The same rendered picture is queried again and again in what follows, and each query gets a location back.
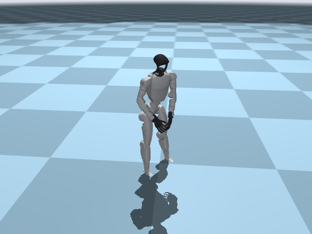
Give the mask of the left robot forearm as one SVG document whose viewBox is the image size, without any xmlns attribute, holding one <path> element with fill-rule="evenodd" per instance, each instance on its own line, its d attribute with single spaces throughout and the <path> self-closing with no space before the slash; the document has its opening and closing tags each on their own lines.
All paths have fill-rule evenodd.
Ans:
<svg viewBox="0 0 312 234">
<path fill-rule="evenodd" d="M 173 93 L 173 99 L 169 100 L 169 112 L 172 112 L 172 116 L 174 116 L 174 110 L 175 110 L 175 103 L 176 103 L 176 92 Z"/>
</svg>

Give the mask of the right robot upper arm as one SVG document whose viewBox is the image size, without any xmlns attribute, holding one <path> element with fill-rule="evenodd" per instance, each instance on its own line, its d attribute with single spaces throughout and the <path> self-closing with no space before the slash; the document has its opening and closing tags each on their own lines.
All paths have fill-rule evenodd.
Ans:
<svg viewBox="0 0 312 234">
<path fill-rule="evenodd" d="M 139 92 L 138 92 L 136 102 L 139 99 L 142 99 L 145 103 L 145 99 L 143 98 L 143 96 L 146 94 L 147 88 L 151 85 L 151 79 L 152 78 L 150 76 L 141 79 L 140 88 L 139 88 Z"/>
</svg>

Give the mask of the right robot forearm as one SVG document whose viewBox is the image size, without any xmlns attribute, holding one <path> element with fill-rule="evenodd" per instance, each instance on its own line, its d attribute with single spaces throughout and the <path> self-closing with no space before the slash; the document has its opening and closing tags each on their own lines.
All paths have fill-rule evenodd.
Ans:
<svg viewBox="0 0 312 234">
<path fill-rule="evenodd" d="M 137 101 L 139 108 L 146 114 L 146 117 L 148 117 L 150 120 L 153 120 L 155 117 L 153 116 L 153 112 L 150 111 L 147 105 L 144 104 L 144 101 L 142 99 L 139 99 Z"/>
</svg>

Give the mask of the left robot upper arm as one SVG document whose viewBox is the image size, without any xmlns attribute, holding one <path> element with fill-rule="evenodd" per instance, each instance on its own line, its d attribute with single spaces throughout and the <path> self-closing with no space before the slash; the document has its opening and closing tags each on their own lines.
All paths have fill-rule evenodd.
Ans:
<svg viewBox="0 0 312 234">
<path fill-rule="evenodd" d="M 171 80 L 170 80 L 170 89 L 171 91 L 168 92 L 168 97 L 169 98 L 173 98 L 173 93 L 176 92 L 176 73 L 174 72 L 168 72 L 171 76 Z"/>
</svg>

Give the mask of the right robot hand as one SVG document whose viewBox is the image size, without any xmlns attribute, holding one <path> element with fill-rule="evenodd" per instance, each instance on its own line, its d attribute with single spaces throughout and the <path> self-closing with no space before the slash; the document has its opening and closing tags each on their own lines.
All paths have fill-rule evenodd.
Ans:
<svg viewBox="0 0 312 234">
<path fill-rule="evenodd" d="M 164 122 L 164 123 L 166 123 L 166 122 L 163 121 L 163 120 L 159 120 L 159 119 L 157 118 L 157 116 L 154 115 L 154 114 L 153 114 L 153 116 L 154 116 L 155 118 L 152 120 L 152 122 L 155 124 L 155 127 L 158 129 L 159 132 L 161 132 L 161 133 L 165 132 L 166 129 L 164 129 L 163 127 L 165 127 L 165 128 L 168 128 L 168 127 L 164 126 L 164 125 L 162 124 L 162 122 Z M 160 130 L 161 130 L 161 131 L 160 131 Z M 165 130 L 165 131 L 164 131 L 164 130 Z M 162 131 L 163 131 L 163 132 L 162 132 Z"/>
</svg>

